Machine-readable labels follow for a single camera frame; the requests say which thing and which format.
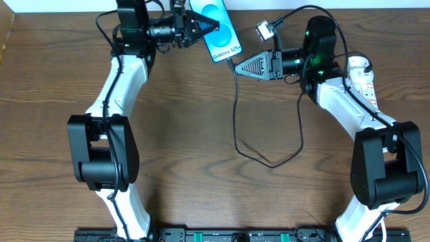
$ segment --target wooden table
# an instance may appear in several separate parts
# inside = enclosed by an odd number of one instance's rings
[[[235,60],[272,48],[260,41],[255,24],[285,12],[231,11],[244,50]],[[281,31],[284,48],[301,46],[307,21],[316,14],[306,10],[287,20]],[[421,129],[430,167],[430,11],[332,14],[349,49],[372,59],[380,109]],[[76,181],[67,138],[69,116],[92,104],[110,69],[110,48],[94,17],[16,17],[0,65],[0,241],[71,241],[76,228],[114,226],[105,204]],[[110,31],[118,18],[101,22]],[[342,53],[340,43],[337,53]],[[300,141],[300,88],[246,78],[239,85],[239,138],[273,161],[292,154]],[[353,142],[339,123],[304,97],[304,149],[270,170],[236,153],[233,100],[227,64],[212,63],[203,42],[157,54],[131,117],[141,160],[138,189],[152,219],[199,228],[294,228],[335,220],[353,195]],[[421,198],[401,208],[412,209]],[[415,216],[390,215],[386,224],[411,230],[414,241],[428,241],[429,221],[426,208]]]

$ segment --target cable connector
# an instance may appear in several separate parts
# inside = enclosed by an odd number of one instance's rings
[[[275,30],[284,25],[284,20],[279,17],[270,24],[267,20],[263,20],[257,24],[256,30],[261,40],[266,42],[275,36]]]

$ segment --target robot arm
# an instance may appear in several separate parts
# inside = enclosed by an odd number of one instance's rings
[[[265,21],[257,25],[257,32],[264,41],[275,36],[270,34],[274,29]],[[327,241],[357,242],[382,211],[394,210],[423,191],[424,178],[419,174],[419,166],[411,151],[397,142],[396,135],[403,135],[413,143],[420,156],[421,139],[419,129],[412,122],[398,123],[379,111],[369,60],[350,57],[348,78],[343,82],[343,73],[334,62],[335,29],[332,19],[313,17],[309,20],[302,48],[280,50],[275,42],[273,50],[245,59],[236,65],[235,72],[262,81],[299,75],[302,91],[330,112],[354,140],[351,186],[355,195],[335,222],[337,239],[327,238]],[[390,127],[375,119],[375,114]],[[384,152],[396,153],[397,157],[385,162]]]
[[[150,216],[143,208],[134,185],[138,175],[139,154],[128,118],[138,92],[148,79],[156,49],[172,44],[187,48],[219,28],[219,23],[198,13],[185,10],[185,1],[171,1],[171,15],[149,19],[144,1],[118,0],[122,38],[114,40],[122,61],[122,73],[113,86],[107,107],[113,146],[119,169],[119,190],[115,202],[108,196],[116,184],[116,168],[109,147],[93,147],[90,141],[106,138],[102,125],[103,101],[118,73],[118,59],[111,60],[109,76],[94,104],[85,115],[69,119],[69,142],[75,176],[87,183],[106,203],[118,228],[118,236],[141,239],[148,237]]]

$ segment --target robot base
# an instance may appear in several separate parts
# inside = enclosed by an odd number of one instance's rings
[[[326,229],[316,229],[321,237],[325,237]],[[133,242],[319,242],[320,237],[314,229],[294,230],[186,230],[182,228],[157,229],[148,238]],[[367,242],[380,242],[381,231],[374,231],[374,236]],[[73,242],[125,242],[116,237],[116,229],[112,230],[76,230]],[[387,242],[411,242],[411,234],[406,230],[387,231]]]

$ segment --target black mounting plate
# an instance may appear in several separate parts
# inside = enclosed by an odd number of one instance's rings
[[[327,230],[317,229],[324,237]],[[290,242],[319,242],[320,239],[314,229],[298,229],[300,240],[293,236],[293,230],[185,230],[182,228],[158,229],[160,242],[232,242],[236,235],[245,233],[249,235],[249,242],[288,242],[281,234],[288,234]],[[123,242],[123,238],[117,238],[116,229],[112,230],[76,230],[73,242]],[[374,231],[374,236],[366,242],[380,242],[381,231]],[[387,242],[411,242],[411,234],[406,230],[387,231]],[[146,239],[133,242],[149,242]]]

